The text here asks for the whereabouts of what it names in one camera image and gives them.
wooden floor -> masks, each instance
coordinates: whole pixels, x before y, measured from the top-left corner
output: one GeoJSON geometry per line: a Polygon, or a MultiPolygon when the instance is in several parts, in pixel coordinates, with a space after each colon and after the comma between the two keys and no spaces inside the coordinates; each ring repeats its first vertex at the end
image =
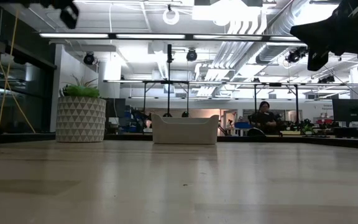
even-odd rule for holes
{"type": "Polygon", "coordinates": [[[0,145],[0,224],[358,224],[358,149],[0,145]]]}

yellow rope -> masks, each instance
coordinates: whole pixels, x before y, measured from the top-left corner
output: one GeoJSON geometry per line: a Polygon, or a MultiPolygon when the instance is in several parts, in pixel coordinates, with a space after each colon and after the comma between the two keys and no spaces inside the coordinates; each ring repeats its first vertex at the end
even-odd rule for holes
{"type": "MultiPolygon", "coordinates": [[[[16,27],[17,27],[17,16],[18,16],[18,13],[19,13],[19,11],[16,10],[16,19],[15,19],[15,26],[14,26],[14,30],[13,30],[13,38],[12,38],[12,45],[11,45],[11,58],[12,58],[13,46],[14,46],[15,35],[16,35],[16,27]]],[[[33,133],[35,133],[34,128],[33,128],[32,125],[30,124],[30,121],[27,119],[27,116],[26,116],[26,115],[24,114],[24,112],[22,111],[22,108],[20,107],[19,102],[17,102],[17,99],[16,99],[15,95],[14,95],[13,92],[12,92],[11,86],[10,86],[10,84],[9,84],[8,81],[7,81],[8,75],[9,75],[9,71],[10,71],[10,68],[11,68],[11,62],[12,62],[12,60],[9,61],[8,68],[7,68],[7,73],[5,73],[4,67],[2,66],[1,59],[0,59],[0,67],[1,67],[2,73],[4,74],[4,77],[5,77],[4,98],[2,99],[2,106],[1,106],[1,112],[0,112],[0,124],[1,124],[1,120],[2,120],[2,111],[3,111],[4,103],[5,103],[6,87],[8,87],[9,90],[11,91],[13,100],[16,102],[16,105],[17,105],[17,107],[19,108],[20,112],[22,113],[22,115],[23,115],[25,121],[26,121],[27,124],[30,126],[31,130],[33,131],[33,133]]]]}

seated person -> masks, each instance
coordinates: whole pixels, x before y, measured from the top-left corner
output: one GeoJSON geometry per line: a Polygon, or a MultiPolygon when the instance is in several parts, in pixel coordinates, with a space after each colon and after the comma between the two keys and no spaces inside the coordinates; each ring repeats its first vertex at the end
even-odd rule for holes
{"type": "Polygon", "coordinates": [[[272,112],[269,112],[270,104],[263,101],[259,105],[259,111],[251,116],[251,124],[259,128],[265,134],[276,133],[276,120],[272,112]]]}

planter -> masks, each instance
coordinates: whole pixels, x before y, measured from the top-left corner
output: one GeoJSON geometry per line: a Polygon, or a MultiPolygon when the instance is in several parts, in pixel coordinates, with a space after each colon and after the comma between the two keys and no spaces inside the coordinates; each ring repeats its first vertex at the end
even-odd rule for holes
{"type": "Polygon", "coordinates": [[[59,97],[56,141],[101,142],[105,121],[105,100],[83,96],[59,97]]]}

white basket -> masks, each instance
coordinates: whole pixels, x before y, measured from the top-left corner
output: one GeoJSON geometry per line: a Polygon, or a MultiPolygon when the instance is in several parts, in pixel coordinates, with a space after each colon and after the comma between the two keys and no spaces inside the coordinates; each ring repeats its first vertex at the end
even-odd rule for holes
{"type": "Polygon", "coordinates": [[[153,142],[157,144],[216,144],[219,116],[162,118],[152,115],[153,142]]]}

